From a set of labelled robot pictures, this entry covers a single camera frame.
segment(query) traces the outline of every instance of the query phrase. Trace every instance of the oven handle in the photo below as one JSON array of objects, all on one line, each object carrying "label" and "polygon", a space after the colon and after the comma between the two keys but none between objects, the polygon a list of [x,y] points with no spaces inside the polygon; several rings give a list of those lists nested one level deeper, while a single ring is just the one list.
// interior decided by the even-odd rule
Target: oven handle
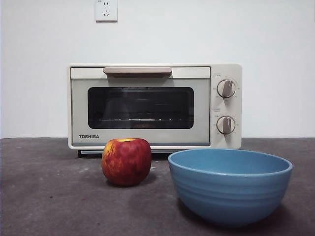
[{"label": "oven handle", "polygon": [[104,67],[106,75],[114,74],[170,74],[171,67]]}]

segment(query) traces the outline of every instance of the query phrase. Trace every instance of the toshiba logo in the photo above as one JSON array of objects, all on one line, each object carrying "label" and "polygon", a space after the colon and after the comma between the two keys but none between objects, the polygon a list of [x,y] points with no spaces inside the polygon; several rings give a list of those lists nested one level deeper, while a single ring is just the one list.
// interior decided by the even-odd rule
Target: toshiba logo
[{"label": "toshiba logo", "polygon": [[93,135],[93,134],[90,134],[90,135],[79,135],[79,138],[80,139],[99,139],[99,136],[98,135]]}]

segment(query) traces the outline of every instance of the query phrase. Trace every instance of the oven door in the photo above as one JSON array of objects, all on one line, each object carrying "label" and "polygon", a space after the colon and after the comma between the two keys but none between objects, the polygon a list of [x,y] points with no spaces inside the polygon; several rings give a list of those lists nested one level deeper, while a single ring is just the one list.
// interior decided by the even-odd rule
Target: oven door
[{"label": "oven door", "polygon": [[115,68],[71,68],[74,147],[128,137],[157,147],[210,145],[209,67]]}]

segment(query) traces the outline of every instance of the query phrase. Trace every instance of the white wall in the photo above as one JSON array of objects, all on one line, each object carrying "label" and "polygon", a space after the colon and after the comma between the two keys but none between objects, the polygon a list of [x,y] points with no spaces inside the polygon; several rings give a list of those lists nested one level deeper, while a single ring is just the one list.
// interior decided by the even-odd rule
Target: white wall
[{"label": "white wall", "polygon": [[314,0],[1,1],[1,135],[66,137],[70,63],[243,66],[243,137],[315,137]]}]

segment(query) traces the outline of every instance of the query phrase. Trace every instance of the bowl rim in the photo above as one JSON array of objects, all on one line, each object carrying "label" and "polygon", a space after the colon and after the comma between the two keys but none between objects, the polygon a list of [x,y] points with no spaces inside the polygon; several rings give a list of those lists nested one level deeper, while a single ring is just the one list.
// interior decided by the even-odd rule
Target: bowl rim
[{"label": "bowl rim", "polygon": [[[171,158],[178,154],[178,153],[182,153],[182,152],[190,152],[190,151],[197,151],[197,150],[208,150],[208,151],[213,151],[213,150],[222,150],[222,151],[240,151],[240,152],[250,152],[250,153],[259,153],[259,154],[263,154],[263,155],[267,155],[267,156],[271,156],[277,159],[280,159],[284,162],[286,162],[289,166],[288,168],[281,170],[281,171],[276,171],[276,172],[267,172],[267,173],[259,173],[259,174],[234,174],[234,173],[221,173],[221,172],[215,172],[215,171],[203,171],[203,170],[198,170],[198,169],[194,169],[194,168],[190,168],[190,167],[186,167],[186,166],[182,166],[179,165],[177,163],[175,163]],[[250,150],[241,150],[241,149],[228,149],[228,148],[199,148],[199,149],[188,149],[188,150],[183,150],[183,151],[178,151],[175,153],[172,153],[168,156],[167,158],[168,162],[174,166],[177,166],[179,168],[188,170],[188,171],[193,171],[193,172],[198,172],[198,173],[204,173],[204,174],[212,174],[212,175],[219,175],[219,176],[238,176],[238,177],[261,177],[261,176],[274,176],[274,175],[279,175],[279,174],[284,174],[286,172],[290,172],[293,168],[293,165],[290,161],[279,157],[279,156],[275,156],[272,154],[267,154],[264,152],[259,152],[259,151],[250,151]]]}]

